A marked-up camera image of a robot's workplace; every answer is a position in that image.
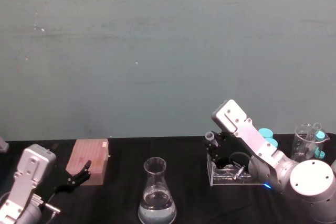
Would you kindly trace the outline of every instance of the metal bracket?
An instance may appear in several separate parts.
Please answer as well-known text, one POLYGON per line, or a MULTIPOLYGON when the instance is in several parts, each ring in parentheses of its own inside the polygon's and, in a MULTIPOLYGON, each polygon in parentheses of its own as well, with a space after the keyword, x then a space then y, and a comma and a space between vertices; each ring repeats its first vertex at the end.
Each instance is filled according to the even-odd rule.
POLYGON ((222 129, 243 140, 243 144, 254 155, 275 168, 278 160, 273 157, 277 149, 269 144, 252 125, 252 119, 234 100, 225 101, 212 115, 214 122, 222 129))

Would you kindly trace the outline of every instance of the black table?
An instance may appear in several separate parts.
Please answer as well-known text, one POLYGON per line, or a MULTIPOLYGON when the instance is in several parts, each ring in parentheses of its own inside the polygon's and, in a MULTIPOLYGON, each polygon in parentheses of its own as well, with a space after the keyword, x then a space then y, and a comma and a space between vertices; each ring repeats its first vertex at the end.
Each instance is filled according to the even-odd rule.
MULTIPOLYGON (((336 158, 336 139, 324 148, 325 161, 336 158)), ((279 149, 289 155, 292 134, 275 135, 279 149)), ((158 156, 167 162, 166 181, 177 207, 175 224, 311 223, 307 212, 264 186, 209 186, 203 137, 113 138, 111 157, 103 186, 81 186, 72 194, 51 200, 62 214, 50 223, 140 224, 137 209, 146 182, 143 163, 158 156)), ((37 143, 55 150, 57 165, 66 167, 75 140, 10 142, 9 152, 0 154, 0 195, 10 190, 13 174, 24 148, 37 143)), ((50 218, 44 211, 40 223, 50 218)))

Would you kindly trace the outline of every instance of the glass flask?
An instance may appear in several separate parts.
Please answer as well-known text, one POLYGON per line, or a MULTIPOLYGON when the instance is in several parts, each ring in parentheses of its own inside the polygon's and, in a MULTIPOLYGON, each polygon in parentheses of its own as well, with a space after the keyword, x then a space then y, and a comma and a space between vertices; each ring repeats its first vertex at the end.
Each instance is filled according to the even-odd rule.
POLYGON ((143 224, 170 224, 176 217, 176 207, 164 179, 166 162, 151 157, 143 167, 147 182, 138 209, 139 219, 143 224))

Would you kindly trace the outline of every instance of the blue cap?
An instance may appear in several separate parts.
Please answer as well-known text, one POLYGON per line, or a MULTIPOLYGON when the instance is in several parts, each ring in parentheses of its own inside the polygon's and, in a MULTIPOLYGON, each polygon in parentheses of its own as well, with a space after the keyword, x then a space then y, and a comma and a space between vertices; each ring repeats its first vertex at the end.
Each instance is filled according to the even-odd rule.
POLYGON ((267 137, 265 138, 265 140, 271 145, 273 145, 275 148, 278 148, 278 142, 275 139, 267 137))
POLYGON ((323 159, 324 156, 325 156, 325 152, 324 151, 320 151, 319 148, 317 147, 316 150, 315 150, 315 158, 320 158, 320 159, 323 159))
POLYGON ((321 154, 321 151, 319 150, 318 147, 316 147, 316 149, 315 149, 315 153, 314 153, 315 158, 319 158, 319 157, 320 157, 320 154, 321 154))
POLYGON ((264 137, 264 138, 272 138, 273 137, 273 131, 271 131, 268 128, 261 128, 259 129, 259 133, 264 137))
POLYGON ((318 131, 316 134, 315 134, 315 139, 316 141, 323 141, 324 138, 326 137, 325 133, 323 131, 318 131))
POLYGON ((319 158, 320 158, 320 159, 323 159, 323 158, 324 158, 324 156, 325 156, 325 153, 324 153, 324 151, 321 151, 319 158))

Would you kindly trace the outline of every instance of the teal wall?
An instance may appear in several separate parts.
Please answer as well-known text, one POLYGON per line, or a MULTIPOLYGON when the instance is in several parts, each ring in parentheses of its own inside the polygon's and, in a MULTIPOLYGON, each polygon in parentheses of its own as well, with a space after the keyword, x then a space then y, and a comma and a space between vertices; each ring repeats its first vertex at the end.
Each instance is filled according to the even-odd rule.
POLYGON ((335 53, 335 0, 0 0, 0 135, 201 135, 225 99, 335 132, 335 53))

